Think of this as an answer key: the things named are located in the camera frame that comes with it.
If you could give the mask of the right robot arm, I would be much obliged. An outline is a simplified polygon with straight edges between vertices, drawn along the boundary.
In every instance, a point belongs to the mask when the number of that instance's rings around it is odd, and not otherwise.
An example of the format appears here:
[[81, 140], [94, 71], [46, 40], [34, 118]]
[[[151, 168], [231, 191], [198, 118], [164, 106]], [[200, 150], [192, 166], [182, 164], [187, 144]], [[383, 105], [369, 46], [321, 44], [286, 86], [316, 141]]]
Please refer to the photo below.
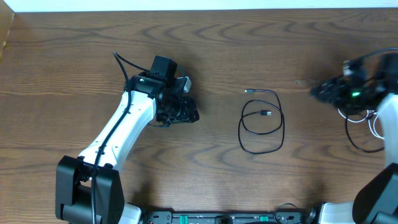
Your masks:
[[384, 169], [355, 199], [324, 203], [316, 223], [397, 223], [397, 48], [377, 50], [343, 63], [343, 73], [310, 90], [333, 105], [346, 122], [366, 112], [372, 135], [383, 141]]

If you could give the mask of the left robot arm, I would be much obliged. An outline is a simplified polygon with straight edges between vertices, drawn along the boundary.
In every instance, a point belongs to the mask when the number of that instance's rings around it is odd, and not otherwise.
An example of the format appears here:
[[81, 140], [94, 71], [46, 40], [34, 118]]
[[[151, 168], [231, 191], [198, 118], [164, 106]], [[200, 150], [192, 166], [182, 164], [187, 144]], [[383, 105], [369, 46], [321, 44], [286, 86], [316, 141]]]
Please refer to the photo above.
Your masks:
[[78, 157], [63, 156], [56, 168], [55, 216], [68, 223], [141, 223], [142, 210], [127, 203], [120, 178], [124, 163], [143, 129], [200, 119], [187, 94], [188, 76], [171, 58], [155, 56], [150, 69], [126, 75], [118, 108], [96, 139]]

